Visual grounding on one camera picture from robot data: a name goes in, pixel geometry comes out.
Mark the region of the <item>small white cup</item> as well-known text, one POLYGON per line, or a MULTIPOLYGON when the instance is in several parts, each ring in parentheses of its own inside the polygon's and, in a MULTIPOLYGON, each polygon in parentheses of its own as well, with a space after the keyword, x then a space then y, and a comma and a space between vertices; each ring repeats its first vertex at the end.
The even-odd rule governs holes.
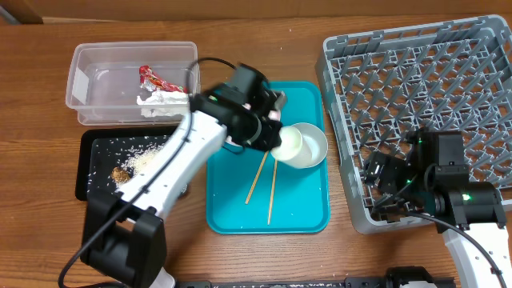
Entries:
POLYGON ((302 148, 302 135, 294 126, 285 126, 280 129, 281 144, 273 148, 270 153, 278 161, 284 162, 294 158, 302 148))

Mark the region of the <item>white tissue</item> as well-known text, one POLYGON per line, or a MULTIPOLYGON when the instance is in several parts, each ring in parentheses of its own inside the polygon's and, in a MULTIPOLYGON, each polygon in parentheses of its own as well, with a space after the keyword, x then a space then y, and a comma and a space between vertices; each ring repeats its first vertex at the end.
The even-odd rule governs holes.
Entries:
POLYGON ((141 116, 145 118, 173 117, 189 112, 188 94, 179 91, 156 90, 146 99, 137 96, 136 103, 141 106, 141 116))

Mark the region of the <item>red snack wrapper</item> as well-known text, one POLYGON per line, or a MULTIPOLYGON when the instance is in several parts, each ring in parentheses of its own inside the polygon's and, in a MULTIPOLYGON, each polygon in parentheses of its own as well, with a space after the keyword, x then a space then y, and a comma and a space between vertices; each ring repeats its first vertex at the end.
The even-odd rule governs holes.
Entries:
POLYGON ((167 92, 182 92, 186 93, 187 88, 177 86, 173 83, 165 81, 162 77, 156 74, 149 66, 139 67, 140 87, 149 92, 156 90, 164 90, 167 92))

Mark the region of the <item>pile of rice grains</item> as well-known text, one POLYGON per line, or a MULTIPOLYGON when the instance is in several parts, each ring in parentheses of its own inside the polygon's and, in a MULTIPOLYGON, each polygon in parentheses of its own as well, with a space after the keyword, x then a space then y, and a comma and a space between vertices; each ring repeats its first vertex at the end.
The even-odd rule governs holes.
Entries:
POLYGON ((117 185, 110 174, 120 167, 134 178, 163 148, 168 140, 163 136, 138 136, 124 138, 98 138, 93 141, 86 191, 100 189, 114 192, 117 185))

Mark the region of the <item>brown food scrap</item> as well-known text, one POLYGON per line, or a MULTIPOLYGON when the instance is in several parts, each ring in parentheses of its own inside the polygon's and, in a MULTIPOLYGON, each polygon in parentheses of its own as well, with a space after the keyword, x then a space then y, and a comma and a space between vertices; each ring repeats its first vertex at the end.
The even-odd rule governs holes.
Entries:
POLYGON ((117 166, 113 168, 110 177, 117 185, 121 185, 131 179, 131 176, 127 171, 117 166))

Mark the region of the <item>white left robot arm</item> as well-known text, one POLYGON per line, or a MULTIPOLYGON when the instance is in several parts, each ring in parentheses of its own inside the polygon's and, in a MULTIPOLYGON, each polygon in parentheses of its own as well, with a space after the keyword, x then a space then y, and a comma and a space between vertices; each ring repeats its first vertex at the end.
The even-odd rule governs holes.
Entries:
POLYGON ((187 113, 157 155, 114 192, 87 196, 82 246, 75 258, 110 277, 106 287, 172 287, 164 269, 164 221, 185 185, 227 138, 269 151, 281 143, 282 123, 270 117, 286 95, 221 83, 189 99, 187 113))

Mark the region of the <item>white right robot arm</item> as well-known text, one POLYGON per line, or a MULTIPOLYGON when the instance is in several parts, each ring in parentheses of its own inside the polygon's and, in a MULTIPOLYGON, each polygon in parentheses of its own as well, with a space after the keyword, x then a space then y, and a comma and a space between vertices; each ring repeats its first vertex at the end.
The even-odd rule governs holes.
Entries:
POLYGON ((463 155, 413 152, 403 160, 373 152, 364 180, 376 185, 378 213, 433 222, 464 287, 509 287, 511 263, 504 208, 494 186, 472 182, 463 155))

